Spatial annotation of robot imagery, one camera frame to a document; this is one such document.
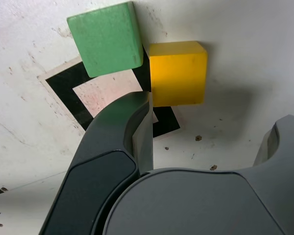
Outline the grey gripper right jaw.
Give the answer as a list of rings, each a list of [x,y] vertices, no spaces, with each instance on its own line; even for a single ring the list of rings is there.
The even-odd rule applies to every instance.
[[[112,207],[105,235],[294,235],[294,116],[279,119],[269,158],[233,171],[156,170]]]

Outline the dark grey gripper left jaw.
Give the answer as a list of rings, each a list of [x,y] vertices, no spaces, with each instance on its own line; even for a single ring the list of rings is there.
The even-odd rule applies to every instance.
[[[149,113],[149,93],[131,92],[110,103],[93,119],[40,234],[102,234],[117,198],[140,178],[132,138]]]

